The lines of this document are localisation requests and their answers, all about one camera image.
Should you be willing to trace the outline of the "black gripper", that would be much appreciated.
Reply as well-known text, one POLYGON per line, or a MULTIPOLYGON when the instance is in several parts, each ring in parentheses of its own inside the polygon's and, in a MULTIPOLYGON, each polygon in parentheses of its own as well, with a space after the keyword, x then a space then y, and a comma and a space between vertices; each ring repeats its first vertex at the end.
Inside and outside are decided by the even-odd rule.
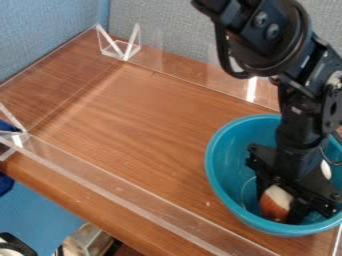
POLYGON ((287 152, 249 144, 247 150, 245 165, 255 171, 257 197, 271 185, 277 185, 295 197, 287 223, 299 224, 309 208, 324 218, 334 217, 342 206, 342 189, 331 181, 332 172, 323 149, 287 152))

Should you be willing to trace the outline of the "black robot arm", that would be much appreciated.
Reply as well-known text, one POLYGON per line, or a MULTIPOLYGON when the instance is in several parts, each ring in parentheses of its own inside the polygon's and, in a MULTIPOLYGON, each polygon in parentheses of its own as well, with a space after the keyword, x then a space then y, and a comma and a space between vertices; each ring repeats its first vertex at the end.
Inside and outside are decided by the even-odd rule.
POLYGON ((259 203, 273 186, 288 208, 263 209, 275 221, 299 223, 309 212, 330 218, 342 191, 324 177, 328 136, 342 126, 342 56, 312 32, 296 0, 191 0, 215 26, 220 66, 237 79, 265 77, 277 87, 276 146, 248 146, 259 203))

